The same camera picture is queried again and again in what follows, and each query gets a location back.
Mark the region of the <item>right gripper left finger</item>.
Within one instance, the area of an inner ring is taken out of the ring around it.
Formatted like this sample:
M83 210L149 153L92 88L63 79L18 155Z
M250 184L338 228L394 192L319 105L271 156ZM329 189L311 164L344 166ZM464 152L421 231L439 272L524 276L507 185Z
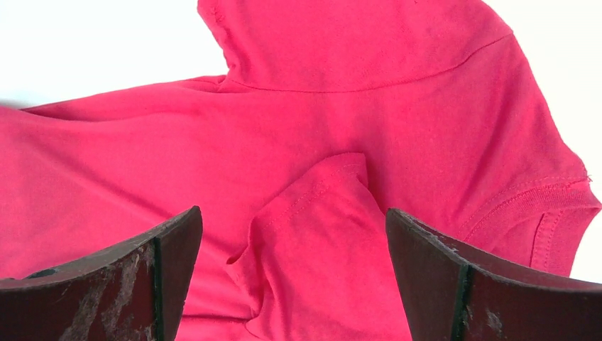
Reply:
M123 242L1 280L2 340L174 340L202 239L198 207Z

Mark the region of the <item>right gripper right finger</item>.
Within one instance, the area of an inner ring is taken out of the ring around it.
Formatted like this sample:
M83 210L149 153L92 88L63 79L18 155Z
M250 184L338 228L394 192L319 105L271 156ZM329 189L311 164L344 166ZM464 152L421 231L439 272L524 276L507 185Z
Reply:
M601 339L601 285L545 273L387 211L395 278L414 340Z

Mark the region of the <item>magenta t shirt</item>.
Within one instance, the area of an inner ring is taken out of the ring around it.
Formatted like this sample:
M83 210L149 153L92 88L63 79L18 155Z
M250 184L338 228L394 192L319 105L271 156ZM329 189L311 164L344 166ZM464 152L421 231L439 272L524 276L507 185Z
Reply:
M568 276L601 211L481 1L200 1L223 76L1 109L1 275L193 205L179 340L409 340L385 212Z

